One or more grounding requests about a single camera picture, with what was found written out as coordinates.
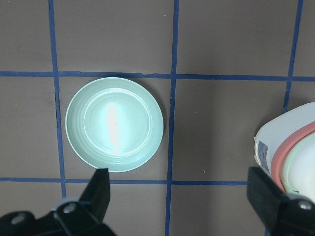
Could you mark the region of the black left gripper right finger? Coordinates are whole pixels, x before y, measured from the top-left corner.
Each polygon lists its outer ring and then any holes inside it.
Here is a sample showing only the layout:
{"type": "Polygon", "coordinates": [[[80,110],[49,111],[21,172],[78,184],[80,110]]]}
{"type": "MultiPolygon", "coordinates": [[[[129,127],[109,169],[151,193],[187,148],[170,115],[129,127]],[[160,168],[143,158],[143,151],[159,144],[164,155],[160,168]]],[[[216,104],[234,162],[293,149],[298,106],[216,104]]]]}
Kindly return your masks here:
{"type": "Polygon", "coordinates": [[[315,203],[282,191],[260,168],[248,170],[247,198],[271,236],[313,236],[315,203]]]}

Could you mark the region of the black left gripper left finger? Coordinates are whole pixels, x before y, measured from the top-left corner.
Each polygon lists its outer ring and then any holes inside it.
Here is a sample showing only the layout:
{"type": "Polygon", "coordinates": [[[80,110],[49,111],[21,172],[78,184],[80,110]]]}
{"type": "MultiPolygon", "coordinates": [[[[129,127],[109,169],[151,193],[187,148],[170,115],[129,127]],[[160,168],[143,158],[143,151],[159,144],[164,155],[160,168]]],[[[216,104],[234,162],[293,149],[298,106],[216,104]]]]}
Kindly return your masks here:
{"type": "Polygon", "coordinates": [[[54,218],[67,236],[108,236],[103,219],[109,202],[109,172],[97,169],[79,199],[56,208],[54,218]]]}

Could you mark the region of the green plate near left arm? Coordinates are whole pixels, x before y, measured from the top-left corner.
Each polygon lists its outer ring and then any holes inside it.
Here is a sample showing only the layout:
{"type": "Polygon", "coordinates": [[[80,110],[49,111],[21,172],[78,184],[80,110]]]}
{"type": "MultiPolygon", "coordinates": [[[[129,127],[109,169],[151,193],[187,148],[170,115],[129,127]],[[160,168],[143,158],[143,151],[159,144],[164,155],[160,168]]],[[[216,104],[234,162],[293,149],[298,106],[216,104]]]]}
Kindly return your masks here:
{"type": "Polygon", "coordinates": [[[68,105],[64,123],[77,156],[113,173],[148,162],[164,133],[155,97],[138,83],[118,77],[97,79],[80,88],[68,105]]]}

